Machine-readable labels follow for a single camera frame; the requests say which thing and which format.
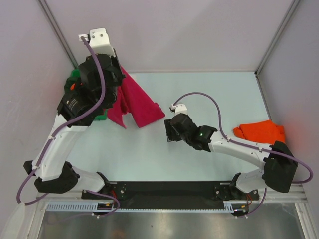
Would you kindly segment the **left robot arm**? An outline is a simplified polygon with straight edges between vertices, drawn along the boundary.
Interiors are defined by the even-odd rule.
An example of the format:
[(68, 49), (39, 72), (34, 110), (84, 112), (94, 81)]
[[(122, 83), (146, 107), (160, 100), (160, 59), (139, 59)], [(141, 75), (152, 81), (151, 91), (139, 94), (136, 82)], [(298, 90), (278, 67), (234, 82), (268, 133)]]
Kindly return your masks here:
[(80, 76), (75, 87), (62, 97), (55, 122), (43, 151), (38, 158), (24, 163), (26, 172), (36, 177), (34, 185), (39, 193), (63, 194), (71, 190), (89, 190), (99, 199), (109, 196), (110, 186), (99, 172), (80, 170), (67, 157), (76, 141), (97, 116), (112, 108), (117, 88), (124, 74), (117, 55), (97, 53), (105, 84), (101, 85), (92, 56), (79, 65)]

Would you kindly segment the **crimson t shirt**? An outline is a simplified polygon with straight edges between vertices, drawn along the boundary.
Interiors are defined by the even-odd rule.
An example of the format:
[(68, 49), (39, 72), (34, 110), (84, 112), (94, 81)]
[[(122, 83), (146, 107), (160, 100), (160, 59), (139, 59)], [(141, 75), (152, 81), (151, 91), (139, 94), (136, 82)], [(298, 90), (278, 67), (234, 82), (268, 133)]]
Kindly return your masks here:
[(123, 115), (130, 113), (137, 125), (142, 128), (165, 117), (158, 103), (137, 84), (129, 73), (125, 74), (122, 84), (117, 88), (117, 99), (113, 107), (107, 110), (107, 118), (117, 125), (126, 128)]

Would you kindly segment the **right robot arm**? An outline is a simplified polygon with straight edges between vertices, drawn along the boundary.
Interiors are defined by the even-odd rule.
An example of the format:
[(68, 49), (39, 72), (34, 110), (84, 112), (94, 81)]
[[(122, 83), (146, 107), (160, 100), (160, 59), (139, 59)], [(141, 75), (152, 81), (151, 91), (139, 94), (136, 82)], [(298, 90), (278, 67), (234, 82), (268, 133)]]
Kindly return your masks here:
[(233, 199), (241, 200), (248, 193), (264, 188), (289, 192), (298, 163), (291, 159), (284, 143), (276, 141), (269, 145), (247, 140), (234, 143), (216, 128), (197, 126), (186, 114), (164, 120), (164, 126), (168, 142), (184, 141), (195, 150), (230, 155), (257, 167), (249, 173), (235, 174), (229, 185)]

